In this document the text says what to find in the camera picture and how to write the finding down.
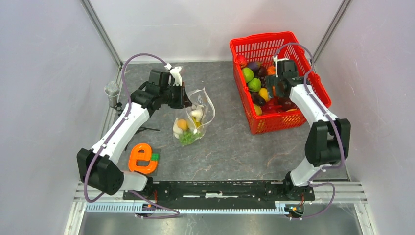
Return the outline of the dark red plum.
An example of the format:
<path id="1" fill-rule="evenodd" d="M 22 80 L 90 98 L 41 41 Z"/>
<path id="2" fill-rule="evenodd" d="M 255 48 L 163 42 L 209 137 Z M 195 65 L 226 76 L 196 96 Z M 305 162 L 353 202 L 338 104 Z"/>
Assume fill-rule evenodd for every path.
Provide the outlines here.
<path id="1" fill-rule="evenodd" d="M 289 98 L 280 97 L 277 102 L 281 106 L 281 110 L 283 111 L 296 109 L 296 105 Z"/>

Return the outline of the yellow green pepper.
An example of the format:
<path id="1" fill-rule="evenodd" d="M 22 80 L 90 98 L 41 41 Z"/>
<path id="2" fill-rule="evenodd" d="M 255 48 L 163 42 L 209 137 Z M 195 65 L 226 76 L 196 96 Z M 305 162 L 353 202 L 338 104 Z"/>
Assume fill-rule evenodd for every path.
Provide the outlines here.
<path id="1" fill-rule="evenodd" d="M 201 126 L 201 123 L 198 122 L 195 117 L 191 117 L 191 119 L 192 119 L 196 129 Z"/>

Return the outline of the yellow orange lemon fruit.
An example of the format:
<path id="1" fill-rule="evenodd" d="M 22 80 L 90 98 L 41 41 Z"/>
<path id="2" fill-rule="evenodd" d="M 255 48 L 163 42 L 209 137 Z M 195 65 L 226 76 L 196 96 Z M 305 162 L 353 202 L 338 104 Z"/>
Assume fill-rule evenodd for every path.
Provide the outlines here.
<path id="1" fill-rule="evenodd" d="M 182 131 L 187 131 L 188 130 L 187 121 L 185 119 L 179 119 L 177 121 L 177 127 L 180 128 Z"/>

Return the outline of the clear dotted zip top bag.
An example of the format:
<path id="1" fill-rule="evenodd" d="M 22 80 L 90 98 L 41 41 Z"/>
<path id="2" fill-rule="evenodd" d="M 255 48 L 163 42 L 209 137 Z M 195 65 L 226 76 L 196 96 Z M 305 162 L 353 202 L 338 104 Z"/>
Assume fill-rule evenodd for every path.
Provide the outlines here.
<path id="1" fill-rule="evenodd" d="M 190 107 L 177 112 L 172 132 L 182 146 L 193 144 L 205 135 L 216 115 L 215 107 L 205 88 L 188 94 Z"/>

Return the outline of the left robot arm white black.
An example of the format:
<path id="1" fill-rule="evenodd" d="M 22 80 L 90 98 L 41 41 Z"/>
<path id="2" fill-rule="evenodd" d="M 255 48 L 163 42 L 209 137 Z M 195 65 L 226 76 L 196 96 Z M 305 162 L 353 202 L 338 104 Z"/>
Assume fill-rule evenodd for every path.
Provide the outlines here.
<path id="1" fill-rule="evenodd" d="M 138 129 L 166 104 L 173 109 L 192 106 L 182 81 L 182 67 L 169 71 L 150 71 L 149 79 L 130 95 L 120 117 L 109 131 L 90 149 L 80 149 L 77 164 L 84 186 L 91 186 L 105 194 L 114 195 L 122 190 L 134 190 L 141 199 L 149 199 L 154 187 L 147 176 L 122 171 L 117 163 L 125 147 Z"/>

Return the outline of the white mushroom toy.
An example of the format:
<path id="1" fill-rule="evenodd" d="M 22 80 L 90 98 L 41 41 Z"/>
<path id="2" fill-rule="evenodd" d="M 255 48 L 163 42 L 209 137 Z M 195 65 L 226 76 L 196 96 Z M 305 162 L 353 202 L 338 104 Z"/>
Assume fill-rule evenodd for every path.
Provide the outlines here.
<path id="1" fill-rule="evenodd" d="M 190 112 L 191 117 L 195 117 L 198 122 L 201 122 L 204 116 L 204 106 L 198 105 L 195 110 Z"/>

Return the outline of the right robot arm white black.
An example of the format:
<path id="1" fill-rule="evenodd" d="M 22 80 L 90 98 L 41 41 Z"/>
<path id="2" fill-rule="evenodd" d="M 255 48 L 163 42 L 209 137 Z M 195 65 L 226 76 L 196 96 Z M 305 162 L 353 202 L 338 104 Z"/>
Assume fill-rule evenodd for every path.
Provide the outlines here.
<path id="1" fill-rule="evenodd" d="M 309 84 L 307 72 L 299 76 L 295 61 L 274 59 L 276 73 L 266 77 L 269 97 L 289 98 L 310 125 L 301 163 L 286 175 L 283 195 L 295 200 L 302 188 L 312 186 L 317 175 L 343 166 L 348 155 L 351 124 L 338 118 L 318 98 Z"/>

